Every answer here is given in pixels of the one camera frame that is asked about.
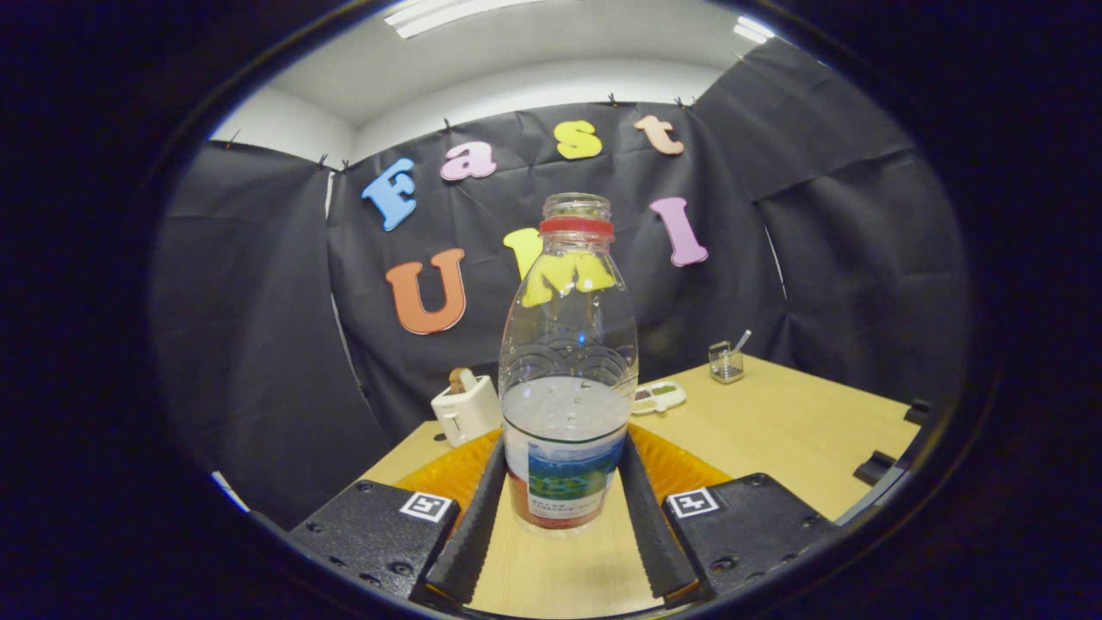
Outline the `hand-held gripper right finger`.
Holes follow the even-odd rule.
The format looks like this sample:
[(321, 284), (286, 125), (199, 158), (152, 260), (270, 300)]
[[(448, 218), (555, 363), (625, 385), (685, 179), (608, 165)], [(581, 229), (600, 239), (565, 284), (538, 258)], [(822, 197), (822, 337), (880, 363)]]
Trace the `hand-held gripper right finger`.
[(833, 519), (770, 475), (733, 478), (651, 431), (628, 432), (619, 476), (651, 592), (668, 608), (743, 592), (838, 536)]

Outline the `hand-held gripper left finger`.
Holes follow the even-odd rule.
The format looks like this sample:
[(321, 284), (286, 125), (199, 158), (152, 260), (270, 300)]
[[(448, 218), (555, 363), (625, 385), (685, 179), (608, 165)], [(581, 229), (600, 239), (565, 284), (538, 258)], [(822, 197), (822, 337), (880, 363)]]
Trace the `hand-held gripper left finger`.
[(363, 587), (436, 609), (464, 608), (491, 544), (505, 460), (501, 432), (488, 432), (397, 485), (350, 485), (290, 535)]

